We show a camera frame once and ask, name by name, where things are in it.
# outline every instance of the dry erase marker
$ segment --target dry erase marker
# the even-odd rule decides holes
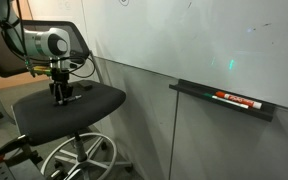
[[[230,100],[227,100],[227,99],[223,99],[223,98],[220,98],[220,97],[208,94],[208,93],[205,93],[204,96],[211,97],[213,99],[216,99],[216,100],[219,100],[219,101],[223,101],[223,102],[226,102],[226,103],[229,103],[229,104],[233,104],[235,106],[239,106],[239,107],[242,107],[242,108],[245,108],[245,109],[248,109],[248,107],[249,107],[248,105],[240,104],[240,103],[237,103],[237,102],[233,102],[233,101],[230,101]]]
[[[234,96],[234,95],[231,95],[231,94],[225,94],[224,92],[221,92],[221,91],[218,91],[215,94],[218,97],[225,98],[225,99],[228,99],[228,100],[231,100],[231,101],[234,101],[234,102],[238,102],[238,103],[241,103],[241,104],[245,104],[245,105],[248,105],[248,106],[256,108],[256,109],[261,109],[261,107],[262,107],[262,103],[255,102],[255,101],[252,101],[252,100],[249,100],[249,99],[245,99],[245,98],[241,98],[241,97],[238,97],[238,96]]]

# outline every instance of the chair base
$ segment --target chair base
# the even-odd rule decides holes
[[[79,136],[78,137],[75,136],[59,145],[45,160],[41,168],[41,173],[45,175],[46,166],[48,165],[52,157],[54,157],[57,162],[61,163],[63,162],[73,165],[73,167],[68,171],[68,176],[65,178],[66,180],[77,179],[81,174],[83,175],[85,180],[89,180],[90,168],[94,166],[104,169],[104,172],[102,173],[102,175],[100,175],[98,179],[104,179],[105,177],[107,177],[107,175],[111,172],[113,166],[125,167],[129,169],[132,168],[132,163],[130,162],[126,161],[116,162],[117,148],[114,141],[112,141],[109,137],[100,133],[85,133],[80,135],[80,137],[92,137],[92,136],[95,138],[97,137],[97,139],[86,151],[84,150],[83,146],[84,144],[82,140],[79,138]],[[95,157],[99,148],[104,149],[104,147],[106,147],[105,144],[106,142],[104,142],[104,139],[106,139],[107,142],[109,142],[113,148],[112,149],[113,155],[111,161],[98,162],[96,160],[92,160]],[[63,149],[64,146],[66,146],[69,143],[72,143],[72,141],[74,142],[74,148],[76,154]],[[55,155],[56,153],[61,153],[64,156]]]

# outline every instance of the gray wall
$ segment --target gray wall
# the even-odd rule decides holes
[[[97,59],[126,102],[96,126],[144,179],[168,179],[177,79]],[[266,122],[179,94],[171,179],[288,179],[288,110]]]

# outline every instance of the chair backrest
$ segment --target chair backrest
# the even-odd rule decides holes
[[[25,29],[32,31],[48,31],[52,27],[63,29],[70,36],[71,56],[83,57],[85,59],[89,56],[89,49],[84,38],[77,27],[71,22],[24,20],[23,26]],[[8,49],[0,29],[0,76],[9,77],[24,72],[27,72],[25,63]]]

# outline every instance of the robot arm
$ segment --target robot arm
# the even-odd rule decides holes
[[[13,0],[0,0],[0,26],[4,40],[11,51],[23,56],[32,76],[46,74],[52,77],[51,93],[56,104],[66,105],[72,96],[73,87],[68,84],[70,63],[62,61],[70,57],[69,34],[58,28],[46,32],[28,31],[12,8]],[[32,67],[30,57],[50,58],[49,67]]]
[[[13,0],[0,0],[0,26],[8,47],[19,55],[69,57],[70,39],[66,31],[51,28],[46,32],[24,30],[12,8]]]

